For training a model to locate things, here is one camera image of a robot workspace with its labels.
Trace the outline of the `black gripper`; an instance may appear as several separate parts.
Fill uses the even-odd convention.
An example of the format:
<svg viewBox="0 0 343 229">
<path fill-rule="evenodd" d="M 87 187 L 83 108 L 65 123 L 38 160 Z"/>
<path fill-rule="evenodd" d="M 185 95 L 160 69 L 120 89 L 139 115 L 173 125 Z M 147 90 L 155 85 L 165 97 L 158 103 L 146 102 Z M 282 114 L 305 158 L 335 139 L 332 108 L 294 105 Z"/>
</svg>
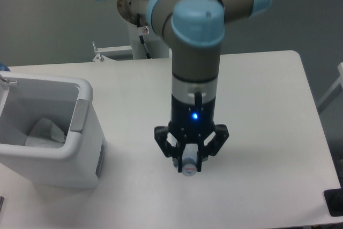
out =
<svg viewBox="0 0 343 229">
<path fill-rule="evenodd" d="M 171 120 L 168 126 L 154 128 L 154 139 L 165 157 L 172 157 L 177 161 L 177 171 L 182 172 L 183 152 L 187 143 L 197 143 L 197 172 L 202 171 L 202 163 L 209 156 L 216 156 L 226 140 L 229 131 L 224 124 L 214 124 L 215 99 L 196 106 L 186 104 L 175 97 L 171 98 Z M 168 142 L 168 134 L 171 134 L 177 143 L 172 146 Z M 205 139 L 214 133 L 213 138 L 205 145 Z"/>
</svg>

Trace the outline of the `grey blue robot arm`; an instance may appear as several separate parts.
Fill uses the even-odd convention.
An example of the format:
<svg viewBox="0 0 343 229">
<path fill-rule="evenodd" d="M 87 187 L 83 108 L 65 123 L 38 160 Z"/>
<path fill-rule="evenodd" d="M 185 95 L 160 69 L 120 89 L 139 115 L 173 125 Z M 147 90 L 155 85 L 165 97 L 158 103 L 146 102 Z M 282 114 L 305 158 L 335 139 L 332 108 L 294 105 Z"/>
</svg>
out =
<svg viewBox="0 0 343 229">
<path fill-rule="evenodd" d="M 186 176 L 202 170 L 229 137 L 213 121 L 225 24 L 273 0 L 147 0 L 145 19 L 172 51 L 171 120 L 154 129 L 163 154 Z"/>
</svg>

